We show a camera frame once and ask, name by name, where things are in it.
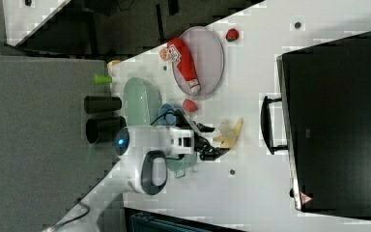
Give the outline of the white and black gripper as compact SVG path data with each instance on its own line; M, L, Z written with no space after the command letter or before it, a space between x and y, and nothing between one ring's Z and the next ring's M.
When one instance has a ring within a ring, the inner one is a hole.
M200 160L216 160L230 151L229 148L205 147L201 132L214 132L214 128L201 123L195 124L180 110L174 112L176 123L169 127L171 137L171 155L189 155L200 153Z

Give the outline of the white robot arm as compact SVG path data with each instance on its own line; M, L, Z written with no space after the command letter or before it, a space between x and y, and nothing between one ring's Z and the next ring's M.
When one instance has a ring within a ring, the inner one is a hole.
M188 155L216 160L228 152L213 146L203 134L213 129L187 119L180 110L173 126L134 125L119 130L113 149L119 161L56 224L42 232L100 232L103 211L124 192L160 193L168 179L167 162Z

